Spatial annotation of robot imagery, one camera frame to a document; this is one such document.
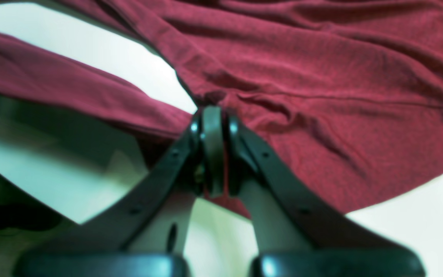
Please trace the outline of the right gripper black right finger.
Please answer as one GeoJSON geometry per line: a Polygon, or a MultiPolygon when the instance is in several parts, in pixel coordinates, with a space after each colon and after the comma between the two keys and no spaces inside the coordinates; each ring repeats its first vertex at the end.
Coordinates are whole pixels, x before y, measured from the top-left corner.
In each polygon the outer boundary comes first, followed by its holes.
{"type": "Polygon", "coordinates": [[[226,117],[229,193],[249,211],[251,277],[424,277],[420,258],[348,219],[300,181],[262,138],[226,117]]]}

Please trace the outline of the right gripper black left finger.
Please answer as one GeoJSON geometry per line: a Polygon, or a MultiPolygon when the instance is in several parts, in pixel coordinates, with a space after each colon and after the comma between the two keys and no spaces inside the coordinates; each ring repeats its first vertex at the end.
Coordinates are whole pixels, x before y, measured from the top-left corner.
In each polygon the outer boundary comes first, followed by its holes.
{"type": "Polygon", "coordinates": [[[190,277],[193,204],[223,192],[223,113],[206,107],[132,191],[18,260],[15,277],[190,277]]]}

